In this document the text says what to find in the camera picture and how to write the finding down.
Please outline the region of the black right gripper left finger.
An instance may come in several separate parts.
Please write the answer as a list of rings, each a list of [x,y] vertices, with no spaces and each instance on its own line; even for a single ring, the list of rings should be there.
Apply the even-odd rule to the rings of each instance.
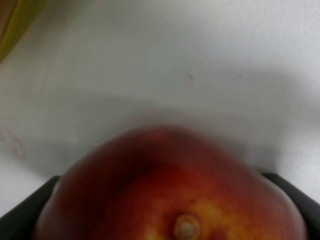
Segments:
[[[59,176],[54,176],[0,218],[0,240],[30,240],[37,219],[50,199]]]

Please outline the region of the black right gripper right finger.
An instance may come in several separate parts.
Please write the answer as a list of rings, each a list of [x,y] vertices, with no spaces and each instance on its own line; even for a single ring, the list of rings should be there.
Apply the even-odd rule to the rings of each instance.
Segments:
[[[297,206],[308,232],[309,240],[320,239],[320,204],[307,196],[293,184],[275,173],[263,172],[262,175],[282,189]]]

